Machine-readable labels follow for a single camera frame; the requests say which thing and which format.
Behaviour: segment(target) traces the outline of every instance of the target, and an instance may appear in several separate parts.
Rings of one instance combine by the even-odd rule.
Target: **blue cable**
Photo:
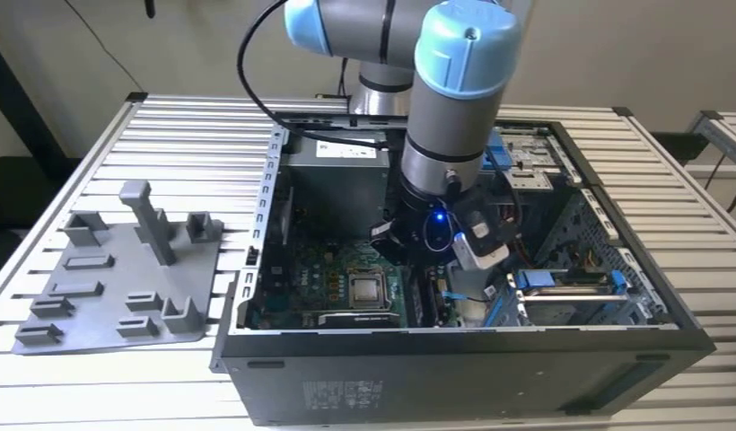
[[[487,319],[485,319],[485,327],[493,325],[493,321],[497,319],[497,314],[501,311],[501,304],[503,303],[502,299],[498,298],[497,304],[493,306],[490,313],[487,314]]]
[[[462,294],[454,294],[453,292],[449,292],[449,291],[442,293],[442,297],[449,299],[461,299],[461,300],[469,299],[469,296]]]

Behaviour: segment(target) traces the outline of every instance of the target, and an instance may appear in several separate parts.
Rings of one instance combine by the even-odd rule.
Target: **open computer tower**
[[[403,140],[403,118],[287,119]],[[367,241],[399,153],[274,129],[211,362],[254,424],[610,415],[713,351],[562,125],[494,132],[478,187],[505,218],[519,206],[522,235],[502,264],[462,271],[393,266]]]

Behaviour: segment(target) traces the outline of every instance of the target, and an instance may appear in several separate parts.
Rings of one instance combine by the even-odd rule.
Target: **metal rail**
[[[736,162],[736,112],[702,111],[689,131],[704,135]]]
[[[343,112],[342,101],[270,100],[273,110]],[[640,240],[718,351],[613,418],[382,424],[339,429],[736,430],[736,223],[644,130],[610,109],[505,106],[503,119],[561,121]],[[242,99],[150,95],[126,103],[0,273],[0,425],[19,429],[251,429],[239,396],[207,365],[229,283],[254,224],[271,122]],[[208,336],[191,344],[78,356],[12,356],[18,324],[67,240],[74,210],[132,222],[116,198],[147,179],[175,220],[211,211],[225,221]]]

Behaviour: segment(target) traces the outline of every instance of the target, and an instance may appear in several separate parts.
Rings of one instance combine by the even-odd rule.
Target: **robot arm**
[[[453,249],[465,267],[493,266],[507,256],[505,229],[473,186],[517,63],[517,17],[482,0],[290,0],[286,29],[298,46],[323,55],[415,69],[402,158],[406,209],[374,229],[389,235],[377,248],[389,258],[401,254],[387,251],[393,246],[422,242],[438,260]],[[451,241],[437,248],[425,238],[439,215],[455,223],[447,223]]]

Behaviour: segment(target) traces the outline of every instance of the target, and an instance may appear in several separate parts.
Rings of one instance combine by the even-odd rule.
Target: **label sticker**
[[[355,139],[355,141],[375,143],[375,139]],[[366,146],[335,144],[333,142],[318,141],[318,157],[330,157],[339,159],[375,159],[377,149]]]
[[[307,410],[377,409],[383,381],[314,381],[303,383]]]

